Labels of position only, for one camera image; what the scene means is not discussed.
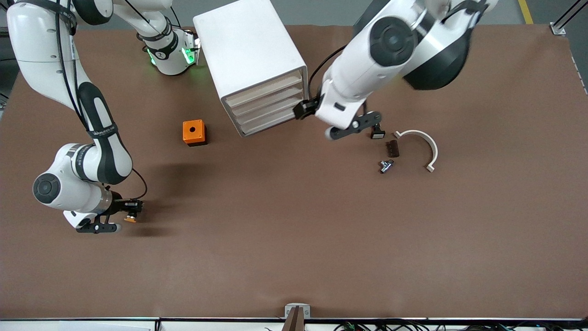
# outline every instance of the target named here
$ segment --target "green led light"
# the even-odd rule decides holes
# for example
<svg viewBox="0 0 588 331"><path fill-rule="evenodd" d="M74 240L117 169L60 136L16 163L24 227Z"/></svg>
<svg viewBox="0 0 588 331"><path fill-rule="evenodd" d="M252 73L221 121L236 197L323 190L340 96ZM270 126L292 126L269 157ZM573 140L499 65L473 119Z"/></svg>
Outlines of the green led light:
<svg viewBox="0 0 588 331"><path fill-rule="evenodd" d="M156 65L155 60L153 59L153 55L151 55L151 51L149 50L149 48L147 49L147 53L149 54L149 57L151 58L151 64Z"/></svg>
<svg viewBox="0 0 588 331"><path fill-rule="evenodd" d="M184 57L186 58L186 62L188 64L193 64L194 63L194 56L193 55L189 55L189 54L192 53L192 51L189 50L189 49L182 48L182 52L184 54Z"/></svg>

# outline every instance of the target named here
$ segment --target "gray floor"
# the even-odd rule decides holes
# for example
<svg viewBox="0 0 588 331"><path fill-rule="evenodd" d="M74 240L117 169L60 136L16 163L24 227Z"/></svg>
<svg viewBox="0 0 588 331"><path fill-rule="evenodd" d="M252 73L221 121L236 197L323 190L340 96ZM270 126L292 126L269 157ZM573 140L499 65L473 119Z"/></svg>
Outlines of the gray floor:
<svg viewBox="0 0 588 331"><path fill-rule="evenodd" d="M527 0L535 24L557 21L575 0ZM588 8L580 11L565 27L566 38L584 83L588 79Z"/></svg>
<svg viewBox="0 0 588 331"><path fill-rule="evenodd" d="M192 25L195 15L229 4L234 0L175 0L173 7L180 23ZM372 0L272 0L284 24L312 25L353 25ZM171 11L164 13L174 21ZM522 24L523 15L517 0L500 0L496 8L487 13L481 24ZM6 26L4 10L0 9L0 27ZM130 29L131 27L117 16L98 27L81 29ZM13 58L14 54L8 38L0 38L0 59ZM0 93L10 96L14 79L18 73L16 61L0 61Z"/></svg>

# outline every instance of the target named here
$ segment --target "black joint cap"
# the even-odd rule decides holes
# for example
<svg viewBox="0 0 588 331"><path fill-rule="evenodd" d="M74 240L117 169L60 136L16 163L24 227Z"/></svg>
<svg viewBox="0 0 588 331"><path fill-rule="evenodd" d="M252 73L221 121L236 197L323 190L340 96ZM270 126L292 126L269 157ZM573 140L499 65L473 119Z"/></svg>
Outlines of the black joint cap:
<svg viewBox="0 0 588 331"><path fill-rule="evenodd" d="M400 151L398 150L398 140L390 140L386 143L386 148L388 149L388 157L398 157L400 156Z"/></svg>
<svg viewBox="0 0 588 331"><path fill-rule="evenodd" d="M35 198L44 204L52 203L61 191L61 182L53 174L43 174L33 184Z"/></svg>

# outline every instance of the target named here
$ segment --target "brown mat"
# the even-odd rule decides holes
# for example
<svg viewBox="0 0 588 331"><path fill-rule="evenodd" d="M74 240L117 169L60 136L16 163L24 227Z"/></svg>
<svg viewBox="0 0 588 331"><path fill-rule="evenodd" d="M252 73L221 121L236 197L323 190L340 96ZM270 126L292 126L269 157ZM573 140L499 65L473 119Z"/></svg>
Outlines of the brown mat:
<svg viewBox="0 0 588 331"><path fill-rule="evenodd" d="M289 31L310 69L350 37ZM16 82L0 125L0 316L274 316L288 302L317 317L588 312L588 98L547 26L479 27L447 88L398 81L369 98L389 133L437 141L432 174L417 137L385 175L384 141L329 142L315 118L240 138L205 67L159 74L134 36L76 36L149 183L140 223L114 217L121 233L78 234L34 200L57 149L90 140ZM189 148L182 121L196 118L211 144Z"/></svg>

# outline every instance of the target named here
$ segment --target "wires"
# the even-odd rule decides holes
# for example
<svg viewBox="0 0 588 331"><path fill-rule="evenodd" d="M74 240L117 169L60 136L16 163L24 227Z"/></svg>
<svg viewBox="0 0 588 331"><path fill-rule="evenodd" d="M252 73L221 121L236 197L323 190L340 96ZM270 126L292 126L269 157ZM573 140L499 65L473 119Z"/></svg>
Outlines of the wires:
<svg viewBox="0 0 588 331"><path fill-rule="evenodd" d="M153 28L153 30L155 30L155 32L157 32L158 34L161 34L161 32L159 32L159 31L158 31L158 30L157 30L157 29L156 29L156 28L155 28L155 27L154 27L154 26L151 24L151 22L149 22L149 20L148 20L148 19L146 19L146 18L145 18L145 16L143 16L143 14L141 14L141 12L139 12L139 11L138 11L138 10L135 8L135 6L133 6L133 5L132 5L132 4L129 2L129 0L125 0L125 2L126 2L126 4L127 4L127 5L129 5L129 7L133 8L133 10L134 10L134 11L137 13L137 15L141 16L141 18L142 18L142 19L143 19L145 22L147 22L147 24L149 24L149 26L150 26L150 27L152 27L152 28Z"/></svg>
<svg viewBox="0 0 588 331"><path fill-rule="evenodd" d="M180 29L181 29L181 28L182 28L182 25L180 24L180 20L178 19L178 16L176 15L176 11L175 11L175 10L173 10L173 7L172 7L172 6L169 6L169 7L170 7L170 9L172 10L172 12L173 12L173 15L174 15L174 16L175 16L175 18L176 18L176 22L178 23L178 28L180 28Z"/></svg>
<svg viewBox="0 0 588 331"><path fill-rule="evenodd" d="M312 79L316 76L316 74L318 74L319 70L330 60L332 59L335 55L337 55L339 52L343 51L345 49L345 47L347 47L347 44L345 46L342 46L341 48L337 49L335 52L333 52L331 55L329 55L326 59L323 60L323 62L321 62L319 64L319 66L315 69L315 71L312 73L312 75L310 76L310 79L308 80L308 97L312 99L312 94L310 93L310 85L312 84Z"/></svg>
<svg viewBox="0 0 588 331"><path fill-rule="evenodd" d="M141 176L141 174L139 174L139 172L135 170L135 168L133 168L133 172L135 174L137 174L137 176L139 176L139 178L141 178L141 180L143 181L143 185L145 186L145 191L143 192L143 194L141 194L140 196L138 196L136 198L131 199L131 200L139 200L140 198L144 197L147 194L147 182L145 181L143 176Z"/></svg>
<svg viewBox="0 0 588 331"><path fill-rule="evenodd" d="M59 24L59 13L55 13L55 32L57 34L57 50L59 52L59 64L61 65L61 74L64 78L64 84L65 84L65 88L68 91L68 95L69 95L69 100L72 103L72 107L73 110L76 112L76 114L78 115L78 118L80 120L80 122L82 123L83 127L86 129L86 131L88 130L88 124L86 123L86 120L84 119L83 115L82 115L82 111L81 109L78 109L78 103L77 103L77 98L76 100L74 100L74 96L72 94L71 89L69 88L69 82L68 82L68 76L67 73L65 71L65 63L64 63L64 51L63 48L61 47L61 25ZM78 86L75 86L75 91L76 91L76 95L78 95L77 93L78 90Z"/></svg>

